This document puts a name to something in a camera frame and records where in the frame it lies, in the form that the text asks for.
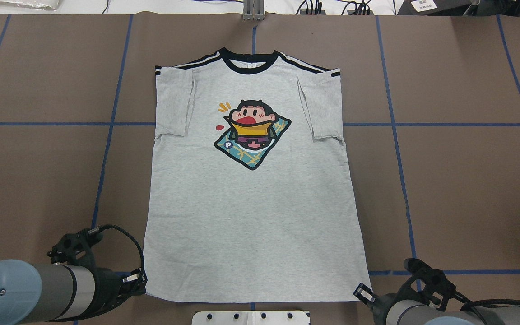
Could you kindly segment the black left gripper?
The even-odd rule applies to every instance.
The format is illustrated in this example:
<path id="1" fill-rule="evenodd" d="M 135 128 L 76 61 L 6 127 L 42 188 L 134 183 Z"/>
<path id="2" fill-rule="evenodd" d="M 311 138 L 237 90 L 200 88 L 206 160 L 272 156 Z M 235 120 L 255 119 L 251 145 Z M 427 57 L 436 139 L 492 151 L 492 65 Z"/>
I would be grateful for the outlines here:
<path id="1" fill-rule="evenodd" d="M 99 316 L 117 308 L 128 296 L 146 294 L 147 275 L 143 268 L 122 272 L 122 277 L 109 268 L 97 266 L 92 246 L 102 240 L 101 228 L 85 228 L 65 234 L 47 256 L 52 264 L 68 271 L 72 294 L 60 316 Z"/>

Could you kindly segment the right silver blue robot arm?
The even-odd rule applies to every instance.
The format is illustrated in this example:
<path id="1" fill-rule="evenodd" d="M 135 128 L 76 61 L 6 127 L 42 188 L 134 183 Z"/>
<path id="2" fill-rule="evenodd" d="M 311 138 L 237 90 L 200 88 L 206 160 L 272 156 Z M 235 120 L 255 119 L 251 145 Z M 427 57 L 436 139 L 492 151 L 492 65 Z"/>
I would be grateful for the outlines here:
<path id="1" fill-rule="evenodd" d="M 406 259 L 404 267 L 411 276 L 395 293 L 377 295 L 364 283 L 353 292 L 376 325 L 520 325 L 520 300 L 471 301 L 421 259 Z"/>

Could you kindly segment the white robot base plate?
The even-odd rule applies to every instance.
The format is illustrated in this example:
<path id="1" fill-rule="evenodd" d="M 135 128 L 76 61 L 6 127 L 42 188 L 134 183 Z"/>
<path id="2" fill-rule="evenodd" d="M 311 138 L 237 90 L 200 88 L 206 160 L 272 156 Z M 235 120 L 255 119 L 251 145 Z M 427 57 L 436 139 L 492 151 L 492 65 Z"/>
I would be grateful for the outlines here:
<path id="1" fill-rule="evenodd" d="M 310 325 L 309 312 L 275 311 L 209 311 L 197 312 L 192 325 Z"/>

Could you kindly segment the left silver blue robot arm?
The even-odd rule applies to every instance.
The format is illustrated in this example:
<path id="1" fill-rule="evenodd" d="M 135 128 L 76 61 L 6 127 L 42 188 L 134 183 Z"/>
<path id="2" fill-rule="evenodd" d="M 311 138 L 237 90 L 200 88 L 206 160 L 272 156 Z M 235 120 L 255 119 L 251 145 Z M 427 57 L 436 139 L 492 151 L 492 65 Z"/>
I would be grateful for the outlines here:
<path id="1" fill-rule="evenodd" d="M 92 248 L 105 230 L 119 231 L 132 241 L 139 268 L 114 272 L 97 265 Z M 106 224 L 65 234 L 47 255 L 49 264 L 0 260 L 0 325 L 86 320 L 146 293 L 143 249 L 122 227 Z"/>

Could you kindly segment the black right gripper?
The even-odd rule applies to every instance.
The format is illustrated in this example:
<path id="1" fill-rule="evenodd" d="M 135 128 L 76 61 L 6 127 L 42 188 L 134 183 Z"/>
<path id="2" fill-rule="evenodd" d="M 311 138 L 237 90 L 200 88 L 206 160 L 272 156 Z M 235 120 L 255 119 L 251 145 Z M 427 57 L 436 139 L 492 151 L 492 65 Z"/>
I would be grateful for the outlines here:
<path id="1" fill-rule="evenodd" d="M 411 276 L 396 293 L 378 296 L 367 285 L 359 283 L 353 296 L 368 304 L 374 314 L 387 314 L 394 304 L 404 300 L 433 305 L 438 311 L 444 312 L 449 300 L 455 299 L 457 294 L 456 286 L 448 280 L 444 271 L 415 258 L 405 259 L 404 267 Z"/>

